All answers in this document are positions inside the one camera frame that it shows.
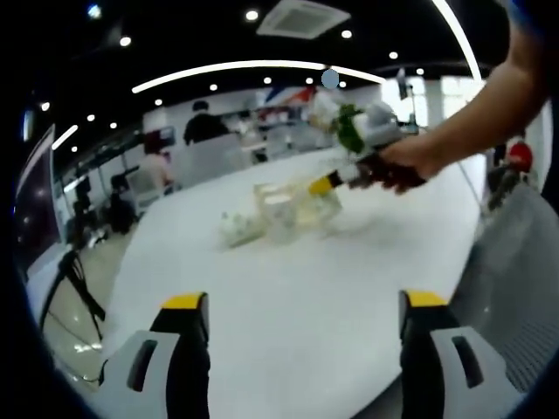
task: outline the person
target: person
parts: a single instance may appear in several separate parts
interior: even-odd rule
[[[146,156],[140,162],[140,168],[149,171],[155,184],[166,189],[172,186],[175,180],[169,162],[161,153],[162,147],[163,145],[158,139],[147,136],[143,142],[143,151]]]
[[[451,163],[494,148],[524,129],[551,98],[557,128],[557,42],[559,25],[553,2],[509,0],[510,46],[506,60],[495,68],[486,86],[463,109],[432,131],[397,142],[381,153],[385,161],[414,168],[425,180]],[[369,171],[352,187],[376,182]],[[555,211],[559,175],[552,161],[542,195]],[[408,186],[383,179],[383,186],[404,193]]]
[[[187,146],[230,133],[219,117],[209,113],[210,105],[205,100],[194,102],[192,111],[194,118],[186,124],[183,135]]]

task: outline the blue dot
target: blue dot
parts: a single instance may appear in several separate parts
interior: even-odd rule
[[[340,82],[340,74],[338,74],[336,70],[332,70],[331,68],[328,68],[322,74],[321,80],[322,80],[322,84],[327,89],[335,89],[336,87],[338,87],[338,83]]]

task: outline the human hand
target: human hand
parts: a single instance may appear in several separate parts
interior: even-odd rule
[[[395,166],[412,168],[419,177],[426,181],[435,176],[446,164],[442,158],[441,150],[429,134],[411,136],[389,145],[380,152],[381,158]],[[361,176],[349,184],[350,188],[368,188],[381,182],[385,189],[394,189],[401,195],[411,186],[397,177],[386,179],[374,173],[374,168],[358,165]]]

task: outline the white table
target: white table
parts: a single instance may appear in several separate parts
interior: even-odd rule
[[[220,247],[221,213],[253,212],[253,184],[308,173],[332,153],[259,165],[150,208],[115,281],[106,354],[148,329],[169,297],[207,291],[212,419],[345,419],[377,397],[399,373],[398,291],[449,299],[480,209],[454,165],[405,196],[341,187],[329,236]],[[485,161],[464,165],[480,194]]]

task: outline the black shirt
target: black shirt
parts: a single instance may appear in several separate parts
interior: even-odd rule
[[[186,124],[183,138],[187,144],[191,144],[192,142],[206,141],[228,133],[229,129],[227,129],[219,117],[208,113],[199,113]]]

